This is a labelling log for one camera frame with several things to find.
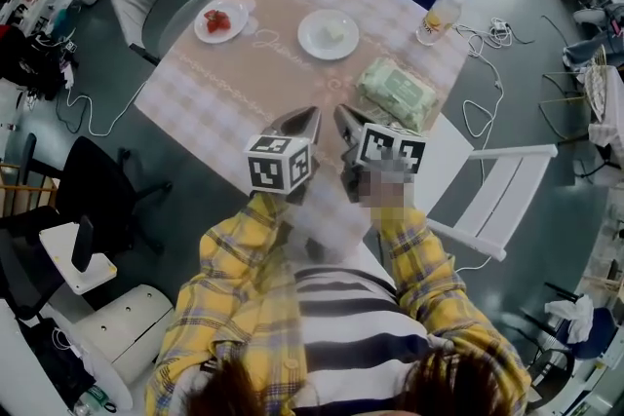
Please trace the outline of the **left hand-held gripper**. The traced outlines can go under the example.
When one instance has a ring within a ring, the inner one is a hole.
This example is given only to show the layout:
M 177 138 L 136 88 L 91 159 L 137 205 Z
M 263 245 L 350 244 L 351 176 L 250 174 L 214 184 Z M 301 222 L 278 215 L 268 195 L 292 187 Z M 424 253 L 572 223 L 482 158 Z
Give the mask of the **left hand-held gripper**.
M 278 117 L 245 147 L 253 192 L 282 196 L 302 206 L 320 163 L 315 157 L 322 112 L 316 106 L 295 109 Z

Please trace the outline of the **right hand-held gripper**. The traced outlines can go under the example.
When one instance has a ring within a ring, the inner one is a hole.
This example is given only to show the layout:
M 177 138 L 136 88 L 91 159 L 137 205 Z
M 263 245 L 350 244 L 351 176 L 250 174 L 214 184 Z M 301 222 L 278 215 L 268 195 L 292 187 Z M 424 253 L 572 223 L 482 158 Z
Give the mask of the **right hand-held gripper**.
M 390 183 L 412 182 L 423 160 L 426 138 L 417 133 L 371 123 L 371 117 L 349 105 L 333 111 L 337 131 L 347 144 L 340 179 L 351 203 L 360 201 L 365 171 L 380 171 Z

